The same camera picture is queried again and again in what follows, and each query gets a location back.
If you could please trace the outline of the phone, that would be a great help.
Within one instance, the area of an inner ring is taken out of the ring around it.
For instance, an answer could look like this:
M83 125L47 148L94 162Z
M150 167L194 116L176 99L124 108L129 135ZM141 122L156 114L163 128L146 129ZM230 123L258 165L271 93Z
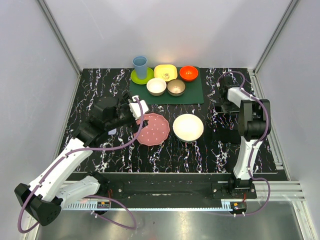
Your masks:
M116 133L117 133L117 129L115 128L115 129L110 130L110 131L108 132L108 135L109 135L109 136L113 136L113 135L115 135Z

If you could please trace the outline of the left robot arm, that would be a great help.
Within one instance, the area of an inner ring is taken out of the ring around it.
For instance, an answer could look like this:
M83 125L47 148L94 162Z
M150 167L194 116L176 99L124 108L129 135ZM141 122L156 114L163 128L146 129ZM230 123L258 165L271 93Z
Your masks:
M101 144L110 133L120 127L129 127L137 136L145 125L144 114L148 105L139 96L126 93L122 99L101 97L91 108L88 117L73 132L65 149L36 179L28 184L20 183L14 193L21 205L18 230L22 229L24 212L41 226L51 224L61 210L77 200L111 195L109 180L98 172L88 172L85 177L62 187L76 167L93 152L102 151Z

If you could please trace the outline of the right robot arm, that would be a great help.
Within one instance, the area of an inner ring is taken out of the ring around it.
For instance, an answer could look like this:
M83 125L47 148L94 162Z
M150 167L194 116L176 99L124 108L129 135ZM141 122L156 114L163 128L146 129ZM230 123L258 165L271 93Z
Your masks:
M215 198L242 198L255 190L253 168L256 156L271 131L270 101L246 92L244 83L245 76L239 71L226 72L217 80L220 94L218 111L224 114L238 113L240 150L227 183L216 188Z

